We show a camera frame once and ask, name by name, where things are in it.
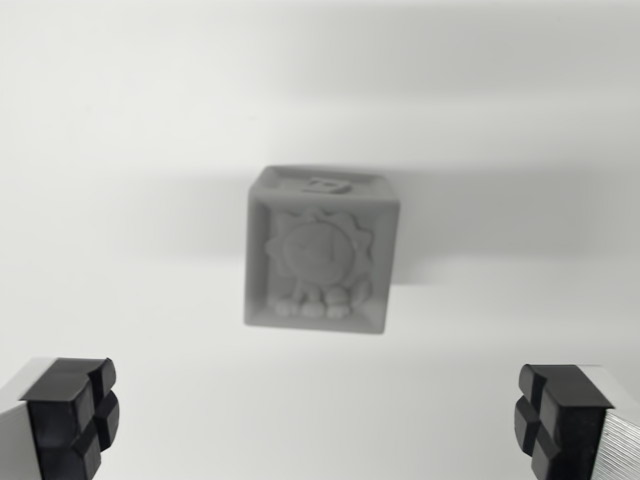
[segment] white surface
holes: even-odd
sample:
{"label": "white surface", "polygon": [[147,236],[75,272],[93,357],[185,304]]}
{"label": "white surface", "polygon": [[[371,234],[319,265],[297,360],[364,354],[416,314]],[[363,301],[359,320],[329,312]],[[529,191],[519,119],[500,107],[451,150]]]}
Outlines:
{"label": "white surface", "polygon": [[[0,2],[0,378],[110,356],[100,480],[531,479],[524,363],[640,398],[640,7]],[[388,173],[387,331],[242,323],[270,163]]]}

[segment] black gripper pad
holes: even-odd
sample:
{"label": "black gripper pad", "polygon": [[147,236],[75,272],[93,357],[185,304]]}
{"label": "black gripper pad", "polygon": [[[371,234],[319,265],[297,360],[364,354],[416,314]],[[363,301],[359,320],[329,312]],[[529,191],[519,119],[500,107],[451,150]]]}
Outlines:
{"label": "black gripper pad", "polygon": [[538,480],[589,480],[612,405],[576,365],[525,365],[516,439]]}
{"label": "black gripper pad", "polygon": [[60,358],[23,396],[43,480],[94,477],[118,430],[115,381],[108,358]]}

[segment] block top face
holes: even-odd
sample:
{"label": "block top face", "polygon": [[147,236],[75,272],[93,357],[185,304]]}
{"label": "block top face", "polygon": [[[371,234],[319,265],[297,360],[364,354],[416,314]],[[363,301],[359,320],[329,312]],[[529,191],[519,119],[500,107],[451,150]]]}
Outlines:
{"label": "block top face", "polygon": [[87,375],[91,379],[93,397],[102,398],[116,383],[116,369],[111,359],[92,360],[80,358],[59,358],[50,369],[51,373]]}
{"label": "block top face", "polygon": [[340,201],[398,202],[389,182],[379,175],[308,167],[272,166],[263,170],[252,192],[261,196],[335,197]]}
{"label": "block top face", "polygon": [[525,365],[520,372],[519,383],[522,392],[525,396],[530,395],[529,400],[537,408],[545,396],[559,407],[612,407],[576,365]]}
{"label": "block top face", "polygon": [[43,375],[25,393],[22,400],[28,402],[72,402],[90,386],[88,377],[56,372]]}

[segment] gray cube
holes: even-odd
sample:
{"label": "gray cube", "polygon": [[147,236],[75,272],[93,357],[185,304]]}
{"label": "gray cube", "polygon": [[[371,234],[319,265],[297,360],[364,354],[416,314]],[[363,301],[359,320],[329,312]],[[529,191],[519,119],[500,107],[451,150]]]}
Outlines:
{"label": "gray cube", "polygon": [[381,176],[267,167],[249,191],[245,323],[384,332],[399,212]]}

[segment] ribbed metal surface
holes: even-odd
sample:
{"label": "ribbed metal surface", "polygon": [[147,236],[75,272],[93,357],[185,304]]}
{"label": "ribbed metal surface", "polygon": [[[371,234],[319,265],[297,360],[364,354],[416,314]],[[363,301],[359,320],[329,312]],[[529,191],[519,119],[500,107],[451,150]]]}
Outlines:
{"label": "ribbed metal surface", "polygon": [[640,426],[609,410],[591,480],[640,480]]}

